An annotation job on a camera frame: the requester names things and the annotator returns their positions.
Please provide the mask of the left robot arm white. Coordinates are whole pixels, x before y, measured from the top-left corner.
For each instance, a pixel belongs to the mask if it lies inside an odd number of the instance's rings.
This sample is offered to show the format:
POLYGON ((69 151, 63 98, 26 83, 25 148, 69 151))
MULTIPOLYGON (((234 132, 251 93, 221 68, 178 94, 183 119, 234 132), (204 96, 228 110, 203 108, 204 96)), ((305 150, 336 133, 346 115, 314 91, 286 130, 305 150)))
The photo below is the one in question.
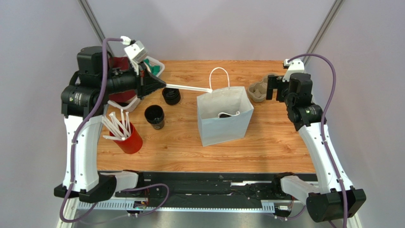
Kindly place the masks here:
POLYGON ((67 132, 67 168, 63 182, 54 188, 60 198, 78 198, 97 203, 116 192, 137 186, 139 174, 124 170, 100 173, 97 170, 97 145, 102 132, 108 97, 135 91, 145 97, 166 86, 146 70, 139 72, 124 61, 124 68, 112 68, 108 54, 100 46, 85 47, 77 54, 78 71, 61 94, 61 112, 67 132))

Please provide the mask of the red cup with straws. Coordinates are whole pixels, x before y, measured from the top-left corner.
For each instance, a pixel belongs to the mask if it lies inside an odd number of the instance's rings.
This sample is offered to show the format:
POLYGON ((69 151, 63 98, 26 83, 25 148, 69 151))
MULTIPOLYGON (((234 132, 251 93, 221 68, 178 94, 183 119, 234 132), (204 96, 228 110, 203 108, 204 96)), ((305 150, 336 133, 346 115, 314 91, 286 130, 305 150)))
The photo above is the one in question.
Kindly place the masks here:
POLYGON ((143 146, 143 139, 130 122, 129 112, 121 109, 120 116, 120 120, 115 112, 102 116, 102 124, 109 131, 103 138, 115 142, 124 153, 137 153, 143 146))

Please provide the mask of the white straw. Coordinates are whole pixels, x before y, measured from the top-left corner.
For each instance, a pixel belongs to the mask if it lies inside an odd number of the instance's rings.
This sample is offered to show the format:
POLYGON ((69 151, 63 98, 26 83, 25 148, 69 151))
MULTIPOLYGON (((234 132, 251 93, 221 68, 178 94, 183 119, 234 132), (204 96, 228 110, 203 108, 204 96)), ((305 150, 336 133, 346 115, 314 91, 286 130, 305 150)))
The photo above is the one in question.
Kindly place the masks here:
POLYGON ((166 88, 184 89, 184 90, 212 93, 212 89, 210 89, 210 88, 201 88, 201 87, 186 86, 186 85, 166 84, 166 88))

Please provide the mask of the white paper bag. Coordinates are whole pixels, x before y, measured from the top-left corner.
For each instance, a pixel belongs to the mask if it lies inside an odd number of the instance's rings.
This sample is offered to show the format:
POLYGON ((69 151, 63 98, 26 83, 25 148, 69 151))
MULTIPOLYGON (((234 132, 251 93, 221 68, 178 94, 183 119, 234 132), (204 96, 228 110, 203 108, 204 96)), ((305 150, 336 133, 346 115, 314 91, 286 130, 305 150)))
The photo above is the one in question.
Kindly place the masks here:
POLYGON ((202 146, 210 146, 245 137, 254 111, 245 87, 231 86, 227 71, 227 86, 196 98, 198 131, 202 146), (219 118, 219 113, 232 114, 219 118))

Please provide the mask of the green cloth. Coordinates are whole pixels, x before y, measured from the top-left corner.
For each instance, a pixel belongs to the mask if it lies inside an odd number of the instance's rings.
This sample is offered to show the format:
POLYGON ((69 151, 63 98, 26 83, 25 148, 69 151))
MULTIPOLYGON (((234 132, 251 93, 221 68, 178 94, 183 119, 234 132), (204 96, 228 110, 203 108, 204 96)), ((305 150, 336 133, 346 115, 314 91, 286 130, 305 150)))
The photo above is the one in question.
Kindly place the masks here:
POLYGON ((158 76, 161 70, 160 65, 156 64, 154 61, 151 61, 148 57, 144 59, 144 63, 147 64, 154 76, 158 76))

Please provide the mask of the white plastic basket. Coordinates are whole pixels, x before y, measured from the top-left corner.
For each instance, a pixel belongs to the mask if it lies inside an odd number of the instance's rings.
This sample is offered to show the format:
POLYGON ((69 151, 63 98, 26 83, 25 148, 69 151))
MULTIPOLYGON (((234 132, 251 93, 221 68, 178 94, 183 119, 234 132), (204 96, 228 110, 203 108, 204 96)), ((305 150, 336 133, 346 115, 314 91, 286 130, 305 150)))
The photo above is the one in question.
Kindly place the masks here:
MULTIPOLYGON (((114 67, 119 67, 122 69, 128 68, 128 64, 124 61, 125 58, 126 57, 114 57, 114 67)), ((155 58, 146 57, 144 62, 147 64, 152 74, 156 77, 159 77, 165 70, 164 64, 155 58)), ((131 90, 109 95, 109 100, 107 103, 114 108, 122 109, 126 112, 132 112, 138 107, 141 101, 142 100, 137 97, 135 91, 131 90)))

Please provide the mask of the dark red bucket hat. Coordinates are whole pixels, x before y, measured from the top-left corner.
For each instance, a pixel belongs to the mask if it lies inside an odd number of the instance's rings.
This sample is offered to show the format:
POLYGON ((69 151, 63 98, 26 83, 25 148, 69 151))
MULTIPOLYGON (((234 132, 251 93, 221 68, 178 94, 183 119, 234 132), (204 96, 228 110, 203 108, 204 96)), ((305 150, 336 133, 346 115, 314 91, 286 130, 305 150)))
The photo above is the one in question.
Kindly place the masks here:
POLYGON ((116 103, 128 103, 136 95, 136 72, 127 57, 110 57, 108 63, 108 98, 116 103))

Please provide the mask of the stack of black cups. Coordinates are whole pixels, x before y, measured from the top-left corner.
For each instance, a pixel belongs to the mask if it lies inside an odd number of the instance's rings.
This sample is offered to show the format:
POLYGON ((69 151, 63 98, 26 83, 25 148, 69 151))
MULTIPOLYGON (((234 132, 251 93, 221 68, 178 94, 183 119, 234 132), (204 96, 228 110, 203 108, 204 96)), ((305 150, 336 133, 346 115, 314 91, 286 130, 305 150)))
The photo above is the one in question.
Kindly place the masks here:
POLYGON ((159 105, 151 105, 145 109, 144 116, 149 124, 156 130, 164 127, 164 111, 159 105))

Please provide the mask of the brown pulp cup carrier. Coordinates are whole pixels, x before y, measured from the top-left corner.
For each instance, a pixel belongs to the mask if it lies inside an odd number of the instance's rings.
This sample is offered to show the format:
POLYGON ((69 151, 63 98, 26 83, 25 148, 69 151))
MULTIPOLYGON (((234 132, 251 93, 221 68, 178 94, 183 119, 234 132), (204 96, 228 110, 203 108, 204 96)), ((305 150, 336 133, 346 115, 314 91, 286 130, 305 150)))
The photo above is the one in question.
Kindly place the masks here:
POLYGON ((248 89, 247 94, 249 98, 256 102, 260 103, 266 100, 267 97, 267 85, 268 85, 268 76, 277 76, 275 74, 269 74, 264 76, 263 79, 259 82, 252 83, 248 89))

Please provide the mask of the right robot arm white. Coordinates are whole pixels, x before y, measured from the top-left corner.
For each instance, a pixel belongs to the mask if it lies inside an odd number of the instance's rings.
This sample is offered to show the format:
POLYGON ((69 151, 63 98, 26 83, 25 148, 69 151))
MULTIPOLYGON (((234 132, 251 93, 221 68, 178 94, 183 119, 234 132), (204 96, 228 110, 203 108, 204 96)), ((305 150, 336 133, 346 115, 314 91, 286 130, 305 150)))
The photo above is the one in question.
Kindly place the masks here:
POLYGON ((289 80, 268 75, 266 98, 284 102, 288 119, 303 139, 316 170, 318 186, 300 179, 292 172, 274 175, 273 194, 278 198, 292 196, 306 206, 314 222, 353 217, 366 201, 363 189, 356 189, 339 163, 330 141, 322 108, 312 101, 309 74, 294 73, 289 80))

